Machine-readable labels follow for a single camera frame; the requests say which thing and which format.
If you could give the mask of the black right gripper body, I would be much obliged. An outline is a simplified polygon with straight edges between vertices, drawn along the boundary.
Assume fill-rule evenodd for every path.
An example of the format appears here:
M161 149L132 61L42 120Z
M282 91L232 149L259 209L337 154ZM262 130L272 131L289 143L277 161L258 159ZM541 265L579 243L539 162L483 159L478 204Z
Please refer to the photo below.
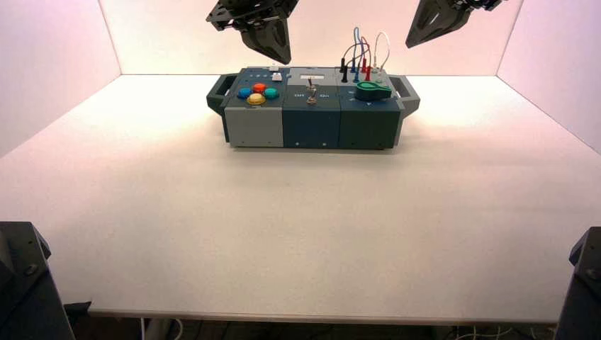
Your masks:
M476 9L493 11L504 0L455 0L451 2L451 7L457 11L471 12Z

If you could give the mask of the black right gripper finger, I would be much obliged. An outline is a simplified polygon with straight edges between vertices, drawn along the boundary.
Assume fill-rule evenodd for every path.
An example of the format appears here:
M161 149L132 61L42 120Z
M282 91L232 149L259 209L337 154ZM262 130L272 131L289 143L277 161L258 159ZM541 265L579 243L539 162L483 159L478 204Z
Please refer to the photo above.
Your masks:
M420 1L405 45L408 48L416 47L462 28L472 10L467 1Z

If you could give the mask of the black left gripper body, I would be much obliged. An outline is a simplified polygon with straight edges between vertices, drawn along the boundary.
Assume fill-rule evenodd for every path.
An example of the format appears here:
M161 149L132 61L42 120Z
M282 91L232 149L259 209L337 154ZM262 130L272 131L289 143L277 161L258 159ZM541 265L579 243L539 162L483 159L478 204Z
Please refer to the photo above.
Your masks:
M206 21L218 31L262 28L267 23L286 20L297 3L297 0L221 0L207 15Z

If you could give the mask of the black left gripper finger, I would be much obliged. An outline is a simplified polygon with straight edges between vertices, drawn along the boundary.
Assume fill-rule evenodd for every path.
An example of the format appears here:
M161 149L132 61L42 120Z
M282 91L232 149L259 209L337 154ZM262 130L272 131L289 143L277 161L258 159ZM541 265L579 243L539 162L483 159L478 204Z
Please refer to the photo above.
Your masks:
M285 21L269 21L241 33L243 43L281 64L285 63Z
M280 63L289 64L291 62L291 46L288 33L287 20L279 21L279 45L280 45Z

